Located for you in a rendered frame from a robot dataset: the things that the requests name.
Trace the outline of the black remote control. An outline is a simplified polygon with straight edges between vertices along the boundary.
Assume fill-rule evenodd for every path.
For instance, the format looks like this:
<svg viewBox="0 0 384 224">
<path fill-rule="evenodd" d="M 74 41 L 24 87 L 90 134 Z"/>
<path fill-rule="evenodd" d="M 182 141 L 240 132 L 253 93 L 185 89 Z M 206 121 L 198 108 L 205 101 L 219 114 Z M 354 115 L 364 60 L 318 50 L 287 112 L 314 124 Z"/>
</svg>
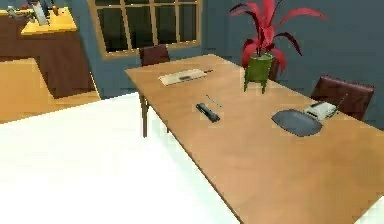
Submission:
<svg viewBox="0 0 384 224">
<path fill-rule="evenodd" d="M 196 108 L 204 114 L 212 123 L 215 123 L 220 120 L 220 117 L 210 110 L 204 103 L 198 103 Z"/>
</svg>

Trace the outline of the cream flat rectangular board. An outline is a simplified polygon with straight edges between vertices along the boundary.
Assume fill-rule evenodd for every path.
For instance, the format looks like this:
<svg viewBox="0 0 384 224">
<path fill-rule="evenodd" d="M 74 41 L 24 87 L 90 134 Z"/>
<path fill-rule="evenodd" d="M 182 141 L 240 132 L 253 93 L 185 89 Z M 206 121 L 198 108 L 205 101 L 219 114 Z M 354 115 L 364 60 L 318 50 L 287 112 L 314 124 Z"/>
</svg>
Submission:
<svg viewBox="0 0 384 224">
<path fill-rule="evenodd" d="M 167 74 L 164 76 L 160 76 L 159 80 L 162 82 L 164 86 L 177 84 L 184 81 L 190 81 L 197 78 L 201 78 L 206 76 L 207 73 L 200 69 L 190 69 L 185 71 L 180 71 L 172 74 Z"/>
</svg>

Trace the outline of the wooden framed window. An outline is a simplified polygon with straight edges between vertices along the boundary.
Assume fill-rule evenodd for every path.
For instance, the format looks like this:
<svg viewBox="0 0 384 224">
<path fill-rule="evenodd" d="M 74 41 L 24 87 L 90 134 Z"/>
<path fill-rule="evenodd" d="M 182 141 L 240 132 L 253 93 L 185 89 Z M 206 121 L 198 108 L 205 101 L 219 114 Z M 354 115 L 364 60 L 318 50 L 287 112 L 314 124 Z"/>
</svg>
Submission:
<svg viewBox="0 0 384 224">
<path fill-rule="evenodd" d="M 202 0 L 87 0 L 104 60 L 201 44 Z"/>
</svg>

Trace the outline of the grey knife block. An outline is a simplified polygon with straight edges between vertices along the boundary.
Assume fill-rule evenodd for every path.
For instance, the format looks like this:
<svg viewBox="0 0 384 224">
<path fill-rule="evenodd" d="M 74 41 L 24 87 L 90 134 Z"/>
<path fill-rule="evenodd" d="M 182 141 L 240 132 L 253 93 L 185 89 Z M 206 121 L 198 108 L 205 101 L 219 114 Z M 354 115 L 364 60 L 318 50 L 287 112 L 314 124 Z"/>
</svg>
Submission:
<svg viewBox="0 0 384 224">
<path fill-rule="evenodd" d="M 48 25 L 48 6 L 45 0 L 31 0 L 31 6 L 40 25 Z"/>
</svg>

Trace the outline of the thin grey pencil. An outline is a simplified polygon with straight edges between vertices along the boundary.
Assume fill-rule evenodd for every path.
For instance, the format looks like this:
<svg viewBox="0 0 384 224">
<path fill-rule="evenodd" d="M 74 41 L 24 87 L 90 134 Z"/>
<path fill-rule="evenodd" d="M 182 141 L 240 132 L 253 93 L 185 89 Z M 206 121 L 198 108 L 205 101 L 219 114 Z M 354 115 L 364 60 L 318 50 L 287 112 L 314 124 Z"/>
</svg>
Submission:
<svg viewBox="0 0 384 224">
<path fill-rule="evenodd" d="M 214 104 L 216 104 L 218 107 L 222 108 L 222 105 L 221 105 L 219 102 L 215 101 L 213 98 L 211 98 L 208 94 L 206 94 L 206 97 L 207 97 L 211 102 L 213 102 Z"/>
</svg>

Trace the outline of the red plant in green pot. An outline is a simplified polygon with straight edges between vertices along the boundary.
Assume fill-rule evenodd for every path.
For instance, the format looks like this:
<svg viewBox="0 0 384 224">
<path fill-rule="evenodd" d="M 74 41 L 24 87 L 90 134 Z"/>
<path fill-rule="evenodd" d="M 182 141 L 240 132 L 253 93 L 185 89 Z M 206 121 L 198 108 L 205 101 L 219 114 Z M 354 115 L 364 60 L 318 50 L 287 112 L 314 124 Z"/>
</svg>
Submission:
<svg viewBox="0 0 384 224">
<path fill-rule="evenodd" d="M 302 55 L 301 48 L 296 38 L 289 32 L 276 33 L 276 29 L 289 19 L 297 16 L 313 16 L 326 19 L 326 16 L 312 8 L 301 7 L 290 10 L 276 25 L 273 24 L 278 7 L 284 0 L 262 0 L 262 7 L 256 2 L 238 3 L 230 9 L 231 15 L 247 14 L 253 19 L 256 36 L 248 38 L 242 48 L 241 66 L 244 69 L 244 86 L 246 91 L 248 84 L 259 83 L 262 93 L 265 93 L 270 74 L 283 72 L 286 68 L 286 57 L 277 49 L 274 39 L 286 38 Z"/>
</svg>

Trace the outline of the dark grey plate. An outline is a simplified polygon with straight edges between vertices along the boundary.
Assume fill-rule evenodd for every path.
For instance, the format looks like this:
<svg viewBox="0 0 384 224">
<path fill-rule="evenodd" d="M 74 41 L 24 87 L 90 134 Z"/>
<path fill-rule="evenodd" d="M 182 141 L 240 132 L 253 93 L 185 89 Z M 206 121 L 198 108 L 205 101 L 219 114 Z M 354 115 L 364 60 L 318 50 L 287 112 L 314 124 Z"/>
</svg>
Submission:
<svg viewBox="0 0 384 224">
<path fill-rule="evenodd" d="M 279 127 L 298 137 L 314 135 L 323 127 L 316 119 L 294 109 L 279 111 L 271 119 Z"/>
</svg>

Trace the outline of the brown wooden dining table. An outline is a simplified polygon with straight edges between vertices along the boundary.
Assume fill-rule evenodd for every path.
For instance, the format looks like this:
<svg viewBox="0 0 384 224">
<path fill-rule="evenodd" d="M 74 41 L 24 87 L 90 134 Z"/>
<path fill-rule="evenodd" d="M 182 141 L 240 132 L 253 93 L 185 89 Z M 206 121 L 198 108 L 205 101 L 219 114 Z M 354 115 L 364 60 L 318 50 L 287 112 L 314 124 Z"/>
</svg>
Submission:
<svg viewBox="0 0 384 224">
<path fill-rule="evenodd" d="M 190 69 L 207 75 L 159 80 Z M 272 115 L 311 99 L 275 82 L 265 93 L 255 85 L 244 91 L 243 69 L 213 54 L 127 74 L 243 224 L 354 224 L 384 196 L 383 131 L 339 113 L 316 135 L 292 135 Z M 198 103 L 220 120 L 212 123 Z"/>
</svg>

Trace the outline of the brown cabinet with yellow top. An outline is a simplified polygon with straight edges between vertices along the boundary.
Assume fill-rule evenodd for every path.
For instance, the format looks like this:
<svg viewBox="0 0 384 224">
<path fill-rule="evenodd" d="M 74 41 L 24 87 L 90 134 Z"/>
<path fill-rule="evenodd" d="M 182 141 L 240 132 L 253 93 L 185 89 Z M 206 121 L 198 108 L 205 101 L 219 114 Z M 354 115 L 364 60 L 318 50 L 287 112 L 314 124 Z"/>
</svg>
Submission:
<svg viewBox="0 0 384 224">
<path fill-rule="evenodd" d="M 95 90 L 90 66 L 68 7 L 49 26 L 16 20 L 0 10 L 0 62 L 33 58 L 54 98 Z"/>
</svg>

